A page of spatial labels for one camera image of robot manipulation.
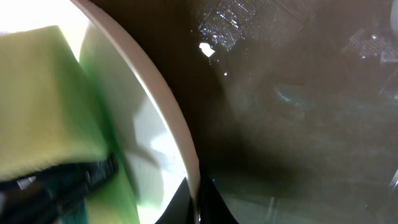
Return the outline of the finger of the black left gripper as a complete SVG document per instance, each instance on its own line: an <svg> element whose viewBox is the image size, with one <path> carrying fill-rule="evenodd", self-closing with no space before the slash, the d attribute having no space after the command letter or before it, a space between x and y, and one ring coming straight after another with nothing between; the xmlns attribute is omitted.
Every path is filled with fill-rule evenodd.
<svg viewBox="0 0 398 224"><path fill-rule="evenodd" d="M118 173L118 160L60 164L1 182L1 223L53 223Z"/></svg>

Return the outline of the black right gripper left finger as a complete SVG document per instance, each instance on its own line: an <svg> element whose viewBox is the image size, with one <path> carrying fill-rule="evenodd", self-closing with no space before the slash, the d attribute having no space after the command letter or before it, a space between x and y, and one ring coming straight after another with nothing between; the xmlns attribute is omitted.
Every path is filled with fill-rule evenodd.
<svg viewBox="0 0 398 224"><path fill-rule="evenodd" d="M183 179L165 212L155 224L194 224L193 200L188 182Z"/></svg>

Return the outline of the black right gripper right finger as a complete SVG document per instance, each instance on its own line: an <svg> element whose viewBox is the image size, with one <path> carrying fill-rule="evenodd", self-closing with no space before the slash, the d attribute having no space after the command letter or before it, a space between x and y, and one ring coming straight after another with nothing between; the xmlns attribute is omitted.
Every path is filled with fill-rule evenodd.
<svg viewBox="0 0 398 224"><path fill-rule="evenodd" d="M198 194L200 224L238 224L231 214L213 180L202 177Z"/></svg>

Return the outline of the white plate with green streak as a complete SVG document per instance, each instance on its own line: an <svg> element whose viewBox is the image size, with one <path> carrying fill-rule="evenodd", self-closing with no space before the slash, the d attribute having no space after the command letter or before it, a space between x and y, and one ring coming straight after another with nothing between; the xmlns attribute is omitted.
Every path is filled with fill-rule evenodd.
<svg viewBox="0 0 398 224"><path fill-rule="evenodd" d="M1 36L43 27L62 31L108 112L138 223L156 223L183 179L195 206L198 158L183 114L139 44L89 1L2 1Z"/></svg>

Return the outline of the green yellow sponge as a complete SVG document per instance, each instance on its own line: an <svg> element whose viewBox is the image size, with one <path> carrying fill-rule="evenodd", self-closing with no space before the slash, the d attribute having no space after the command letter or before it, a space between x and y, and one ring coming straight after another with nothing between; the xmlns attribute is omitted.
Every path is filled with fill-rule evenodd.
<svg viewBox="0 0 398 224"><path fill-rule="evenodd" d="M53 223L138 223L136 199L101 95L60 28L2 35L1 182L110 154L118 173Z"/></svg>

